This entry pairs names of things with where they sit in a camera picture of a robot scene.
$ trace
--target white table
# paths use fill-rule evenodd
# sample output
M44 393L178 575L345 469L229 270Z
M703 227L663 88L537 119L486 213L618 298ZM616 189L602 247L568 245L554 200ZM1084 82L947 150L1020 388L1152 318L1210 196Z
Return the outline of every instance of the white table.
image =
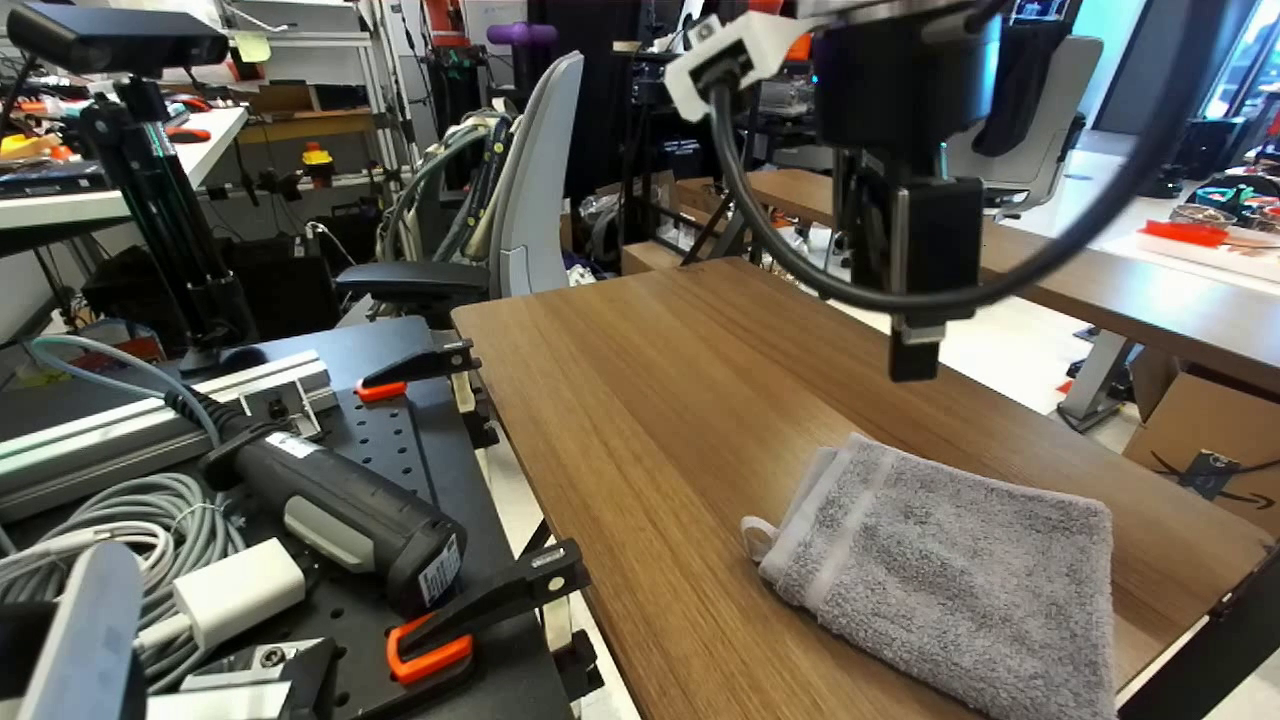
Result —
M182 129L208 129L208 142L173 142L182 170L198 189L214 158L233 148L242 129L242 106L193 112ZM0 200L0 231L55 227L55 224L108 224L129 221L129 203L115 189L108 192L63 192L63 196L18 196Z

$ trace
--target gray cloth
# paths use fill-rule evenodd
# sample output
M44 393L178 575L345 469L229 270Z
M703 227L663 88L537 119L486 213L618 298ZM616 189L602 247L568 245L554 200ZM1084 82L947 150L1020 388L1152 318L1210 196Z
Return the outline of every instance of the gray cloth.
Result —
M1095 498L852 438L815 454L759 575L985 717L1115 717L1110 516Z

